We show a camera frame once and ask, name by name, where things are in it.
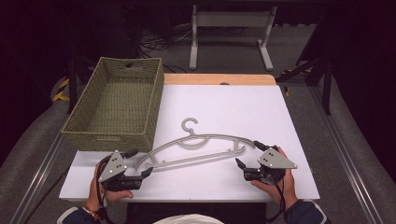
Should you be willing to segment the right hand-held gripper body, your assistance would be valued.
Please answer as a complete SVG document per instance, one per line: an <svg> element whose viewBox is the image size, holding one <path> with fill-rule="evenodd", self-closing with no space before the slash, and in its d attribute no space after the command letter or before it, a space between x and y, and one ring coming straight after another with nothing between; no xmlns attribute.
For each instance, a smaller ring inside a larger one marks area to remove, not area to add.
<svg viewBox="0 0 396 224"><path fill-rule="evenodd" d="M246 181L259 180L264 184L278 183L287 169L297 169L298 165L282 155L276 148L266 149L258 158L259 168L243 166Z"/></svg>

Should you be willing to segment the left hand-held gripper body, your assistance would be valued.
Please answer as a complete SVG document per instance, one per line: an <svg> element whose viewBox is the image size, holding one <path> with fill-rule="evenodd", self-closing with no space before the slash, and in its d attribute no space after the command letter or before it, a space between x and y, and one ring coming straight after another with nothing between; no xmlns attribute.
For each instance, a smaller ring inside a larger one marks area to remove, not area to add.
<svg viewBox="0 0 396 224"><path fill-rule="evenodd" d="M140 189L143 176L126 176L127 169L123 155L119 151L114 151L110 156L101 160L97 181L109 191Z"/></svg>

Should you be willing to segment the grey plastic clothes hanger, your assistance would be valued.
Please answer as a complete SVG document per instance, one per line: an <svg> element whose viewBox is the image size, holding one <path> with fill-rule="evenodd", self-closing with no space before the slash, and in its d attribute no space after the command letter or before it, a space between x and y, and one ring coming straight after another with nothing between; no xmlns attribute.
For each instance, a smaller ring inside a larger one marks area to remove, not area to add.
<svg viewBox="0 0 396 224"><path fill-rule="evenodd" d="M181 121L180 124L181 129L188 133L187 136L172 140L168 143L163 144L162 146L152 149L147 155L143 156L141 159L138 159L134 163L134 168L137 170L147 160L150 160L150 163L146 164L147 167L160 168L166 166L179 165L183 163L204 161L209 159L221 158L225 156L237 155L244 152L247 147L251 147L251 148L255 147L252 140L240 136L218 134L218 133L197 134L193 128L188 128L186 126L186 124L190 121L193 122L194 124L198 123L198 120L195 118L185 118ZM175 146L178 146L188 151L199 150L212 139L230 141L233 144L233 147L229 149L225 149L220 152L195 155L195 156L190 156L188 158L177 159L173 161L158 161L156 158L156 155L161 151Z"/></svg>

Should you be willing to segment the person's right hand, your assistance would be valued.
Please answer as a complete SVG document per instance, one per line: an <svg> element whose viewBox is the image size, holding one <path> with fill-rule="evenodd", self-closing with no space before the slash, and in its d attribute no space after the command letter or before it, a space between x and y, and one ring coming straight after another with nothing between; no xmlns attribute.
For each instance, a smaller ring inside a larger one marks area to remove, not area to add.
<svg viewBox="0 0 396 224"><path fill-rule="evenodd" d="M283 195L280 195L275 185L267 185L259 180L252 180L250 184L257 189L266 192L274 202L278 204L283 202L286 210L298 201L291 169L287 169L283 179L277 183L279 188L283 191Z"/></svg>

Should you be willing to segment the person's left hand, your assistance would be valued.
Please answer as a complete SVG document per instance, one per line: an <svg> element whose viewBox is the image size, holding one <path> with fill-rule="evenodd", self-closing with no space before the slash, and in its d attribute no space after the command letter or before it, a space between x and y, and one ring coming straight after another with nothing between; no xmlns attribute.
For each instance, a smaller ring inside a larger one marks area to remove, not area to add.
<svg viewBox="0 0 396 224"><path fill-rule="evenodd" d="M121 199L132 199L134 197L133 193L130 190L122 190L122 191L107 191L104 192L103 187L98 185L98 177L97 177L97 172L101 168L101 165L97 163L95 165L95 170L93 172L93 178L92 182L90 185L90 193L89 193L89 198L85 202L85 205L91 210L91 211L98 211L100 207L99 203L99 196L101 194L105 195L105 198L108 202L117 202Z"/></svg>

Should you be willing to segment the white table mat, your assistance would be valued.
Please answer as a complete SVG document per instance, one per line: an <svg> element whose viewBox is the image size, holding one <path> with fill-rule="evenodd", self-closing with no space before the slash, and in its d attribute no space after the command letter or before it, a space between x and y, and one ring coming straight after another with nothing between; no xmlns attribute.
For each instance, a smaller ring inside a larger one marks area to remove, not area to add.
<svg viewBox="0 0 396 224"><path fill-rule="evenodd" d="M197 134L228 134L277 146L282 155L298 165L297 169L292 169L297 196L318 199L316 183L277 85L163 85L152 149L187 136L180 126L185 118L198 120L197 124L191 121L186 124ZM212 139L199 150L188 151L175 146L161 151L156 158L173 161L232 147L230 141ZM119 151L77 150L60 192L61 198L68 201L87 199L96 163ZM138 176L147 170L146 164L150 160L137 170L134 163L149 152L139 151L126 159L128 169L125 174ZM237 155L153 168L141 188L134 191L132 200L135 203L267 202L269 195L251 186L235 161L238 158L248 167L259 168L258 158L263 152L256 147L247 147Z"/></svg>

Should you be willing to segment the green woven basket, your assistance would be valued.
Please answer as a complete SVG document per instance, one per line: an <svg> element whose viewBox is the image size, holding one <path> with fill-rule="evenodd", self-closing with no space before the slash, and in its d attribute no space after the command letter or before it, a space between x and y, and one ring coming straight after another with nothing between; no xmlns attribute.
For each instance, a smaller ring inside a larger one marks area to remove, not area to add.
<svg viewBox="0 0 396 224"><path fill-rule="evenodd" d="M62 129L84 151L149 152L163 94L163 61L102 57Z"/></svg>

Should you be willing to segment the wooden table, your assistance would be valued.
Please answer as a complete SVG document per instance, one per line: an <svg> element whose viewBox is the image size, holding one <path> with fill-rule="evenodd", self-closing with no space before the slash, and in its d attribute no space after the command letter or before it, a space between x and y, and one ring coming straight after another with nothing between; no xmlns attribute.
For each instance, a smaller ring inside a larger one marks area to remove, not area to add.
<svg viewBox="0 0 396 224"><path fill-rule="evenodd" d="M275 86L276 80L271 75L249 74L170 74L164 75L166 85L258 85Z"/></svg>

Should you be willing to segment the black metal stand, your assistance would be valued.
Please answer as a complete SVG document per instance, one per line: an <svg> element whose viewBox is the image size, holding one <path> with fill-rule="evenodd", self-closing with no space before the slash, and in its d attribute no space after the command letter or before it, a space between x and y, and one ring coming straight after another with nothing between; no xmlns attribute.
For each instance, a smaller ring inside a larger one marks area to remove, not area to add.
<svg viewBox="0 0 396 224"><path fill-rule="evenodd" d="M322 107L327 115L331 114L330 111L330 94L332 86L332 64L329 58L316 58L312 61L308 61L302 65L298 65L296 68L288 71L286 70L284 75L276 78L276 83L286 83L293 77L301 74L305 70L309 69L310 72L306 77L304 83L308 87L317 86L318 83L323 80L322 89Z"/></svg>
<svg viewBox="0 0 396 224"><path fill-rule="evenodd" d="M92 75L96 63L82 56L78 56L69 61L69 97L70 103L68 113L71 113L78 101L78 81L86 85Z"/></svg>

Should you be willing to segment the yellow black hazard tape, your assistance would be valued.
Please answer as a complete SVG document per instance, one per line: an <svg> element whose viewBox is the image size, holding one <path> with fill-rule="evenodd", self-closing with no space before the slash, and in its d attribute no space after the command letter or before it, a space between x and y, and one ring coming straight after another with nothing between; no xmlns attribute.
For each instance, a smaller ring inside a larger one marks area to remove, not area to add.
<svg viewBox="0 0 396 224"><path fill-rule="evenodd" d="M64 80L61 82L57 92L55 93L55 95L52 98L53 102L55 102L55 101L69 102L70 101L70 97L67 95L64 95L64 91L68 84L69 84L69 78L65 77Z"/></svg>

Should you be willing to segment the grey metal stand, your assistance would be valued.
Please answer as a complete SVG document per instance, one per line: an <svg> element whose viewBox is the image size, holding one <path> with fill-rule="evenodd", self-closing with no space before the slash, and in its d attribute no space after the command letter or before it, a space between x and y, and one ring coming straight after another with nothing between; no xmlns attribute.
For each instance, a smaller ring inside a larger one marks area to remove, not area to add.
<svg viewBox="0 0 396 224"><path fill-rule="evenodd" d="M199 27L242 27L263 28L262 39L257 41L262 60L267 71L273 71L274 66L270 59L267 43L275 21L277 7L265 11L199 11L194 5L191 15L191 54L190 70L197 68L198 60L198 28Z"/></svg>

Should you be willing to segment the aluminium floor rail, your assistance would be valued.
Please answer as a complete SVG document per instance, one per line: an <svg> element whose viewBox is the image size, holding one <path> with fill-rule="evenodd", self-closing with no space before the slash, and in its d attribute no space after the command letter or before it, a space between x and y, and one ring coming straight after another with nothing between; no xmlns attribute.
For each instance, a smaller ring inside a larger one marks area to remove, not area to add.
<svg viewBox="0 0 396 224"><path fill-rule="evenodd" d="M25 191L12 219L9 221L9 224L27 224L27 222L35 213L36 209L44 202L45 198L50 194L52 189L59 183L59 180L57 180L41 199L38 198L40 191L47 181L50 170L59 155L63 142L63 135L61 133L57 133L46 156L37 169L33 180L31 181L28 189Z"/></svg>
<svg viewBox="0 0 396 224"><path fill-rule="evenodd" d="M382 217L379 215L375 204L369 194L361 175L359 174L357 167L353 160L351 159L347 147L333 122L333 119L328 115L322 106L321 94L316 88L308 88L310 95L312 96L316 108L321 115L325 126L331 136L332 142L335 147L335 152L342 164L342 167L346 173L347 179L361 205L362 211L366 216L369 224L384 224Z"/></svg>

